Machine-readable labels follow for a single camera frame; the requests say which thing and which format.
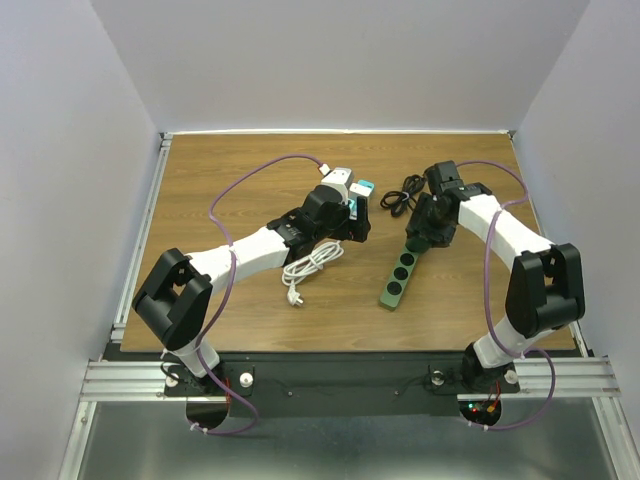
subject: wooden tabletop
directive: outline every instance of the wooden tabletop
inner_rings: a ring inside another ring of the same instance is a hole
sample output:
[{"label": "wooden tabletop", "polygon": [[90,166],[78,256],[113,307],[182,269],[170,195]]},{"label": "wooden tabletop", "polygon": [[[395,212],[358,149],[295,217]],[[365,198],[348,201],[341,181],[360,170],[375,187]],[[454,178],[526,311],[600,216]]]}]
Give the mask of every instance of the wooden tabletop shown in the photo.
[{"label": "wooden tabletop", "polygon": [[[224,314],[209,333],[220,351],[461,350],[487,331],[482,304],[484,244],[459,228],[452,245],[423,255],[400,306],[378,305],[405,241],[409,214],[392,218],[379,201],[408,175],[444,160],[491,159],[517,169],[506,135],[185,135],[175,136],[151,223],[138,285],[162,252],[208,250],[224,238],[207,216],[213,197],[248,170],[276,156],[304,152],[331,167],[353,169],[356,179],[375,183],[369,208],[371,233],[364,244],[343,242],[345,254],[299,285],[302,308],[286,301],[281,269],[238,283]],[[488,166],[460,169],[465,182],[483,182],[504,201],[520,197],[517,183]],[[308,160],[286,160],[229,193],[216,213],[235,239],[300,206],[320,182]],[[530,228],[529,205],[512,213]],[[492,260],[492,309],[504,313],[507,268]],[[208,315],[220,301],[215,296]],[[570,349],[568,329],[541,344]],[[123,351],[160,351],[160,342],[131,311]]]}]

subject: white wall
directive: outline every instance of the white wall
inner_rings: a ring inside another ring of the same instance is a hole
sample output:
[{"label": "white wall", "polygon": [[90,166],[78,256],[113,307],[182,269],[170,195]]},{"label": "white wall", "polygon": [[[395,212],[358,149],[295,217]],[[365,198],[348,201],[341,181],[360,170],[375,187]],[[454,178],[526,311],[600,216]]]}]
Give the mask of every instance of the white wall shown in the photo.
[{"label": "white wall", "polygon": [[592,0],[515,136],[546,233],[582,252],[587,343],[640,442],[640,3]]},{"label": "white wall", "polygon": [[163,131],[513,129],[588,0],[92,0]]},{"label": "white wall", "polygon": [[0,14],[0,478],[57,478],[141,218],[156,128],[86,0]]}]

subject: dark gray table front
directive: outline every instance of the dark gray table front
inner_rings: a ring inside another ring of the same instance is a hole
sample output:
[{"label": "dark gray table front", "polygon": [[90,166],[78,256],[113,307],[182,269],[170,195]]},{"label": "dark gray table front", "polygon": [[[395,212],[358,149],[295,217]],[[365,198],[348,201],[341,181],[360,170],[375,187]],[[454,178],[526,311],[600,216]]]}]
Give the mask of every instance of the dark gray table front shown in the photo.
[{"label": "dark gray table front", "polygon": [[[505,402],[501,423],[540,401]],[[231,420],[227,427],[245,420]],[[615,478],[590,399],[556,399],[538,423],[482,432],[428,416],[262,420],[238,437],[190,432],[180,403],[98,407],[80,478],[390,480]]]}]

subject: coiled white cable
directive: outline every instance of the coiled white cable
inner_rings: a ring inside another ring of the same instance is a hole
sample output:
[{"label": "coiled white cable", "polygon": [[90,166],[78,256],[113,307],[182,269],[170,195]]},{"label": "coiled white cable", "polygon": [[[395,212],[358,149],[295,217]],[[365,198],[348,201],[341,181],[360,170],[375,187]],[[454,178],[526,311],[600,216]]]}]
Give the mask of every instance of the coiled white cable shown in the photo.
[{"label": "coiled white cable", "polygon": [[282,283],[289,287],[287,300],[292,307],[299,307],[304,300],[296,290],[296,285],[309,275],[313,275],[324,268],[324,264],[340,258],[344,249],[339,241],[326,242],[316,247],[311,254],[290,263],[282,269]]}]

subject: black circle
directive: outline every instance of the black circle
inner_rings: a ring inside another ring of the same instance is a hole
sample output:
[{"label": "black circle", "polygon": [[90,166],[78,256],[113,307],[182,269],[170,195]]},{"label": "black circle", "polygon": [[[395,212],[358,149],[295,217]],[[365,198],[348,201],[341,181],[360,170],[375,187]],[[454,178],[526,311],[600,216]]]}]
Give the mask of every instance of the black circle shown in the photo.
[{"label": "black circle", "polygon": [[402,255],[400,255],[400,263],[402,263],[403,265],[406,265],[408,267],[410,265],[413,265],[413,262],[415,262],[415,260],[413,259],[413,255],[411,255],[410,253],[403,253]]},{"label": "black circle", "polygon": [[407,269],[404,267],[398,267],[393,271],[393,276],[398,280],[406,280],[409,276],[409,272],[407,272]]},{"label": "black circle", "polygon": [[387,292],[391,295],[398,295],[402,291],[402,285],[398,282],[389,282],[387,284]]}]

